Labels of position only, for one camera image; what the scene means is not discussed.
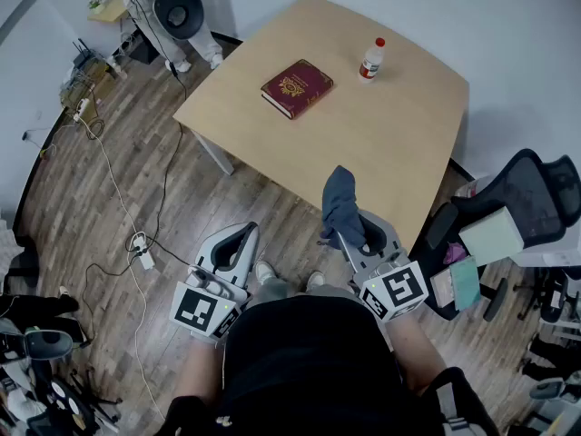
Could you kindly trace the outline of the yellow side table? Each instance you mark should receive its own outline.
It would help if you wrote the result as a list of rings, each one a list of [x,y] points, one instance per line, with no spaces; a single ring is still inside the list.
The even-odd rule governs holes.
[[[101,23],[116,23],[127,14],[123,0],[104,0],[97,7],[90,10],[87,19]]]

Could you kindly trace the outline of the white bottle with red cap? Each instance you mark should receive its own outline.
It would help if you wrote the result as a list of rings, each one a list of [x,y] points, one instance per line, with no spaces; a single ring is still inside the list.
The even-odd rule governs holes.
[[[385,40],[378,37],[364,55],[359,66],[359,79],[363,83],[373,81],[384,58]]]

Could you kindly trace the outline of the person's left shoe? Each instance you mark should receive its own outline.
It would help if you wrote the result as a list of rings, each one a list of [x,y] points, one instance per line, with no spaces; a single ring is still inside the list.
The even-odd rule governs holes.
[[[265,284],[268,280],[275,279],[276,273],[265,261],[259,261],[254,266],[255,277],[259,285]]]

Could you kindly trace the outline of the person's left forearm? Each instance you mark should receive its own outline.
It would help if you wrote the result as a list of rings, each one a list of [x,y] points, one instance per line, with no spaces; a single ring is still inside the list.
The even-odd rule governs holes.
[[[222,391],[223,354],[223,347],[214,349],[191,338],[173,397],[194,396],[212,406]]]

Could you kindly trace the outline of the white power strip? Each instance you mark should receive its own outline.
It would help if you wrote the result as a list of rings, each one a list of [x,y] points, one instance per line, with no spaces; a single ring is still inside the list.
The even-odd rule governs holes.
[[[132,237],[130,244],[133,247],[133,252],[137,255],[137,258],[141,262],[144,270],[151,270],[155,265],[155,261],[149,251],[149,245],[147,243],[145,233],[136,233]]]

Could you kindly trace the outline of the black mesh office chair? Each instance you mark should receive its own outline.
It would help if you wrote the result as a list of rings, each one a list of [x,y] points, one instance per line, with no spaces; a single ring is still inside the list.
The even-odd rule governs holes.
[[[427,219],[411,254],[425,278],[449,267],[443,263],[448,243],[464,246],[462,228],[503,207],[524,240],[523,251],[557,243],[581,221],[581,177],[566,155],[545,163],[530,149],[519,151],[483,191],[453,196]]]

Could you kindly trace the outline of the dark red book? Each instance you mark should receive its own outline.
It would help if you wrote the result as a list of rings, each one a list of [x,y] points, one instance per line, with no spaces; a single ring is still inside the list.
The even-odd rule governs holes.
[[[294,120],[334,87],[334,81],[318,67],[300,59],[275,75],[261,88],[261,97]]]

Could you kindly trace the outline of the pale green box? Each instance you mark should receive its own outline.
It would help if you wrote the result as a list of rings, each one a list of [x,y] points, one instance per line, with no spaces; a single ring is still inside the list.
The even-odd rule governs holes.
[[[477,267],[518,254],[525,246],[507,207],[462,228],[458,235]]]

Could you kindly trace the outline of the purple cloth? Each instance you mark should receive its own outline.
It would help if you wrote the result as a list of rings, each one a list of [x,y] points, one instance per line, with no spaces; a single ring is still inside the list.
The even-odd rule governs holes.
[[[451,265],[468,257],[465,247],[461,243],[448,243],[443,263]]]

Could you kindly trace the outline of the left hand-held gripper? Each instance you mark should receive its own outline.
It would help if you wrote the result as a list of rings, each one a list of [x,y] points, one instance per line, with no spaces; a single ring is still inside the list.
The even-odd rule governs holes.
[[[185,282],[178,282],[170,321],[200,340],[223,340],[249,301],[246,288],[258,247],[256,223],[227,226],[206,238],[197,265],[189,267]],[[231,269],[231,282],[207,269]]]

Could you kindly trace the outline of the clear plastic water jug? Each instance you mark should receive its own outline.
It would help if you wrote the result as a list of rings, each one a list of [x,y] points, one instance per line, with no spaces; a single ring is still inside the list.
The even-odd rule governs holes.
[[[474,181],[465,183],[456,190],[454,196],[460,198],[472,198],[476,194],[483,191],[493,180],[493,175],[487,175]]]

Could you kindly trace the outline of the pale pink box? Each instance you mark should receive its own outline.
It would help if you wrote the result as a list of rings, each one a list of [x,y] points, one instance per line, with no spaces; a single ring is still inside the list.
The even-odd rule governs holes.
[[[436,304],[446,307],[455,301],[455,294],[450,269],[443,270],[430,278]]]

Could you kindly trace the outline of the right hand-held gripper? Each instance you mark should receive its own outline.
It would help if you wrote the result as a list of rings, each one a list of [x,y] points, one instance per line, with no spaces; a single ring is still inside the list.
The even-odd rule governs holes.
[[[355,272],[352,281],[359,299],[379,322],[387,323],[417,309],[428,298],[428,287],[419,263],[412,262],[406,250],[400,249],[399,237],[389,222],[364,210],[359,211],[359,220],[364,245],[357,248],[338,233],[340,247]],[[363,254],[378,256],[365,262]]]

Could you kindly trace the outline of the person's right forearm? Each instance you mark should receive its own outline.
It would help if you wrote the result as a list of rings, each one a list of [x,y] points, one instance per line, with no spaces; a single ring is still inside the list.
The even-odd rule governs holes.
[[[385,329],[408,388],[421,395],[447,365],[411,313],[391,320]]]

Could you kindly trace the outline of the grey table leg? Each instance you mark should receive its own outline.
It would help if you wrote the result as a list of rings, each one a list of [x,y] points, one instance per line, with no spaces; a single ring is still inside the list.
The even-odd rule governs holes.
[[[192,131],[192,133],[198,142],[202,145],[202,147],[206,150],[206,152],[210,155],[210,157],[214,160],[214,162],[217,163],[218,166],[222,169],[222,171],[227,175],[232,175],[234,172],[234,167],[221,147],[196,131]]]

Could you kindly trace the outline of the person's black top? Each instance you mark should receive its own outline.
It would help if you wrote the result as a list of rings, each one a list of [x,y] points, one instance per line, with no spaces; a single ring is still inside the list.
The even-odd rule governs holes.
[[[411,391],[361,303],[299,294],[249,308],[227,336],[212,406],[173,398],[155,436],[499,436],[462,370]]]

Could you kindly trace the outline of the person's left hand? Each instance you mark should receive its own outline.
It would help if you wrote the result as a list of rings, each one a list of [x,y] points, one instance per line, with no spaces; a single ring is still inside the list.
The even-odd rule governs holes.
[[[208,347],[212,347],[214,349],[220,349],[224,346],[225,340],[217,340],[216,338],[214,338],[213,336],[204,336],[204,335],[200,335],[197,332],[194,331],[190,331],[190,335],[191,337],[198,343],[201,343],[203,345],[207,345]]]

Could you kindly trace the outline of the black router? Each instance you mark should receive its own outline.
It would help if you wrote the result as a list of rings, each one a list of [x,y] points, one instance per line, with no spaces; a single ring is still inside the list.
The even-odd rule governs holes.
[[[74,68],[81,69],[89,60],[97,57],[97,53],[89,48],[82,39],[78,38],[78,43],[73,43],[73,45],[79,52],[73,60]]]

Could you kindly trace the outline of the dark blue cloth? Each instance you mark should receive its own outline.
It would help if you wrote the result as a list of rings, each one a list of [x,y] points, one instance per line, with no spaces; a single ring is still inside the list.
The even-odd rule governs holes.
[[[337,250],[340,248],[340,234],[356,248],[361,248],[366,244],[365,230],[359,219],[355,190],[354,175],[341,165],[334,169],[323,189],[323,230],[320,238]]]

